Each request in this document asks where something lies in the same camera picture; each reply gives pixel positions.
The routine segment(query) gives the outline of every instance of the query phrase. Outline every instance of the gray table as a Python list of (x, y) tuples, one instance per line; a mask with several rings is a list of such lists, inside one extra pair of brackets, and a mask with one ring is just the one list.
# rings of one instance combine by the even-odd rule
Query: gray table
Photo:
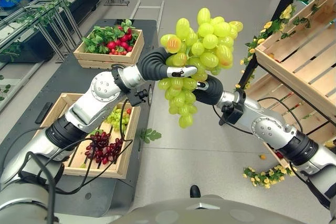
[[(102, 19), (95, 25), (113, 26), (117, 22), (118, 20), (116, 19)], [(152, 48), (157, 47), (158, 35), (156, 33), (156, 21), (134, 20), (133, 25), (137, 29), (143, 30), (145, 44), (140, 55), (140, 57), (142, 57)], [(8, 133), (0, 145), (0, 157), (4, 156), (10, 143), (16, 136), (25, 130), (39, 127), (34, 120), (46, 102), (54, 103), (62, 92), (86, 92), (92, 78), (101, 71), (103, 70), (81, 68), (76, 58), (70, 54)], [(149, 85), (154, 86), (154, 82), (147, 82), (139, 89), (148, 89)], [(139, 157), (142, 149), (140, 132), (142, 129), (147, 128), (149, 110), (150, 106), (148, 103), (141, 104), (140, 120), (134, 138), (126, 179), (97, 178), (74, 195), (57, 195), (55, 212), (100, 217), (110, 208), (113, 208), (117, 214), (123, 214), (130, 208), (134, 199), (135, 186), (139, 174)], [(32, 139), (34, 134), (34, 132), (31, 132), (23, 136), (9, 151), (7, 160), (21, 150), (21, 148)], [(63, 175), (57, 186), (69, 191), (76, 188), (81, 181), (82, 177)]]

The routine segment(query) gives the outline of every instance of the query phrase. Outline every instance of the wooden slat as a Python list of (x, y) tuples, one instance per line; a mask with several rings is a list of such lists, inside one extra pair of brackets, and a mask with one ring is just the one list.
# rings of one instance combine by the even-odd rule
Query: wooden slat
[(317, 131), (309, 134), (308, 136), (315, 142), (323, 144), (326, 141), (336, 139), (336, 127), (331, 123), (328, 123)]
[(295, 75), (305, 82), (310, 82), (336, 63), (335, 52), (336, 44), (333, 44), (321, 55), (296, 72)]
[(320, 29), (326, 26), (334, 18), (335, 13), (322, 13), (316, 19), (311, 21), (310, 28), (302, 29), (301, 31), (293, 34), (290, 38), (281, 39), (266, 49), (265, 53), (267, 55), (273, 54), (275, 59), (282, 61), (296, 49), (302, 46), (308, 39), (314, 37)]
[(314, 89), (311, 85), (297, 78), (293, 73), (288, 72), (281, 64), (271, 59), (263, 51), (256, 49), (257, 60), (260, 65), (277, 76), (286, 85), (295, 90), (302, 97), (307, 99), (311, 104), (328, 116), (332, 121), (336, 122), (336, 106), (327, 97)]
[[(112, 69), (112, 64), (117, 64), (117, 62), (108, 61), (93, 61), (93, 60), (78, 60), (78, 63), (82, 68), (95, 68), (95, 69)], [(122, 63), (123, 65), (130, 66), (133, 63)]]
[(322, 94), (328, 94), (336, 87), (336, 68), (332, 68), (321, 78), (311, 84), (312, 87)]
[[(318, 112), (313, 112), (313, 114), (306, 118), (306, 119), (301, 119), (300, 123), (303, 128), (303, 132), (305, 134), (315, 130), (317, 127), (321, 126), (323, 123), (325, 123), (327, 119), (325, 119), (323, 116), (321, 116)], [(294, 124), (294, 126), (297, 129), (300, 129), (299, 125), (297, 123)]]
[(335, 40), (335, 24), (329, 26), (326, 30), (314, 37), (313, 40), (305, 44), (291, 57), (282, 62), (282, 66), (292, 72), (302, 66), (305, 62), (318, 54), (323, 48)]

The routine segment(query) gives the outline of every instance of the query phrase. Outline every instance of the black wire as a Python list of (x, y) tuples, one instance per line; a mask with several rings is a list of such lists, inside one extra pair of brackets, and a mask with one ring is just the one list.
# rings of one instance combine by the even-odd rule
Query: black wire
[(233, 124), (230, 124), (230, 123), (226, 122), (226, 121), (225, 121), (224, 119), (222, 119), (222, 117), (217, 113), (217, 111), (216, 111), (216, 109), (215, 109), (215, 106), (212, 105), (212, 108), (214, 109), (214, 111), (215, 111), (216, 115), (219, 117), (219, 119), (221, 119), (222, 121), (224, 121), (227, 125), (231, 126), (232, 128), (235, 128), (236, 130), (239, 130), (239, 131), (241, 131), (241, 132), (244, 132), (244, 133), (246, 133), (246, 134), (253, 135), (253, 133), (251, 133), (251, 132), (244, 131), (244, 130), (242, 130), (242, 129), (236, 127), (236, 126), (234, 126)]
[(120, 130), (121, 139), (124, 139), (124, 133), (122, 132), (122, 114), (124, 113), (125, 105), (126, 105), (127, 102), (128, 102), (128, 99), (126, 99), (124, 101), (124, 103), (122, 104), (122, 107), (121, 107), (120, 122), (119, 122), (119, 126), (120, 126), (119, 130)]
[(41, 168), (41, 170), (45, 173), (47, 176), (47, 179), (49, 181), (49, 186), (48, 186), (48, 192), (49, 192), (49, 197), (48, 197), (48, 210), (47, 210), (47, 223), (48, 224), (53, 224), (54, 223), (54, 210), (55, 210), (55, 180), (52, 177), (50, 171), (48, 168), (42, 164), (42, 162), (38, 159), (38, 157), (33, 153), (33, 152), (27, 152), (24, 162), (22, 166), (20, 167), (18, 174), (21, 173), (22, 169), (26, 166), (28, 162), (28, 158), (31, 156), (31, 158), (35, 161), (35, 163)]
[(307, 182), (306, 182), (301, 176), (299, 176), (299, 175), (297, 174), (297, 172), (294, 170), (292, 162), (289, 162), (289, 167), (291, 168), (291, 170), (294, 172), (294, 174), (295, 174), (295, 175), (296, 175), (302, 182), (304, 182), (305, 184), (307, 184)]
[(260, 101), (267, 100), (267, 99), (274, 99), (274, 100), (277, 100), (279, 103), (281, 103), (283, 106), (285, 106), (286, 109), (289, 111), (289, 113), (292, 114), (292, 116), (294, 117), (295, 121), (298, 123), (298, 125), (299, 125), (299, 127), (300, 127), (300, 131), (303, 132), (303, 127), (302, 127), (302, 125), (301, 125), (299, 119), (294, 115), (294, 113), (290, 110), (290, 108), (288, 108), (288, 106), (285, 105), (285, 104), (284, 104), (282, 101), (280, 101), (278, 98), (276, 98), (276, 97), (265, 97), (265, 98), (261, 98), (261, 99), (259, 99), (259, 100), (257, 100), (257, 101), (260, 102)]
[(45, 128), (45, 127), (37, 127), (37, 128), (32, 128), (32, 129), (30, 129), (30, 130), (27, 130), (27, 131), (23, 132), (21, 135), (19, 135), (18, 137), (16, 137), (16, 138), (12, 141), (11, 145), (10, 145), (9, 148), (7, 149), (7, 152), (6, 152), (5, 156), (4, 156), (4, 158), (2, 159), (2, 163), (1, 163), (1, 172), (4, 170), (6, 157), (7, 157), (8, 153), (9, 153), (9, 151), (11, 150), (11, 148), (13, 147), (13, 145), (16, 143), (16, 141), (17, 141), (20, 137), (22, 137), (24, 134), (26, 134), (26, 133), (28, 133), (28, 132), (31, 132), (31, 131), (38, 131), (38, 130), (42, 130), (42, 129), (44, 129), (44, 128)]

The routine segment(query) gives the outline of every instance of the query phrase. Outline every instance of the wooden crate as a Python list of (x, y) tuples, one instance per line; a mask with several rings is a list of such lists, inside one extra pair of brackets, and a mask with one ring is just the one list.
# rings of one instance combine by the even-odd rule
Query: wooden crate
[(73, 55), (78, 59), (79, 64), (84, 68), (110, 69), (112, 64), (122, 63), (124, 65), (135, 64), (144, 46), (142, 30), (136, 31), (139, 36), (134, 44), (133, 50), (129, 55), (105, 55), (85, 52), (86, 45), (82, 42), (74, 51)]
[[(318, 113), (307, 102), (294, 94), (294, 92), (270, 74), (264, 75), (252, 84), (246, 91), (246, 94), (255, 100), (265, 97), (280, 99), (299, 119), (303, 127), (303, 132), (315, 142), (323, 144), (336, 139), (336, 127), (332, 123), (328, 122), (325, 117)], [(280, 113), (286, 120), (286, 123), (293, 124), (297, 129), (300, 129), (294, 117), (281, 103), (274, 99), (267, 99), (260, 101), (260, 105)], [(273, 151), (272, 153), (281, 165), (288, 165), (284, 159), (279, 159)]]
[[(257, 60), (261, 66), (307, 99), (334, 123), (336, 26), (332, 20), (336, 18), (335, 2), (336, 0), (312, 0), (289, 21), (289, 26), (284, 31), (296, 31), (295, 34), (280, 39), (282, 33), (275, 33), (256, 48)], [(313, 13), (313, 7), (317, 7), (318, 11)], [(296, 17), (310, 19), (311, 27), (306, 28), (305, 23), (297, 26), (292, 24)]]
[[(62, 93), (58, 100), (55, 102), (54, 106), (51, 108), (50, 112), (43, 120), (41, 127), (50, 126), (56, 119), (61, 117), (68, 108), (75, 103), (82, 94), (73, 94), (73, 93)], [(121, 108), (122, 103), (118, 103), (117, 108)], [(125, 132), (125, 139), (130, 140), (134, 139), (135, 132), (137, 130), (137, 125), (140, 116), (140, 107), (132, 107), (130, 103), (126, 103), (125, 110), (128, 108), (132, 108), (132, 112), (130, 115), (130, 121), (127, 126)], [(111, 125), (108, 123), (102, 123), (98, 129), (104, 130), (105, 132), (109, 133), (111, 130)], [(114, 143), (116, 138), (120, 138), (119, 131), (111, 131), (110, 143)], [(70, 156), (70, 158), (64, 162), (65, 169), (64, 174), (67, 175), (75, 175), (75, 176), (84, 176), (86, 173), (86, 168), (80, 168), (82, 164), (88, 165), (90, 160), (86, 159), (84, 153), (86, 152), (86, 146), (91, 143), (90, 140), (83, 141), (80, 143), (78, 147), (75, 148), (74, 153)], [(121, 151), (128, 145), (129, 142), (123, 142)], [(109, 167), (101, 177), (108, 177), (108, 178), (126, 178), (129, 159), (131, 155), (133, 144), (131, 144), (117, 159), (117, 162)], [(92, 161), (89, 177), (97, 176), (101, 173), (109, 163), (106, 165), (97, 164), (95, 161)]]

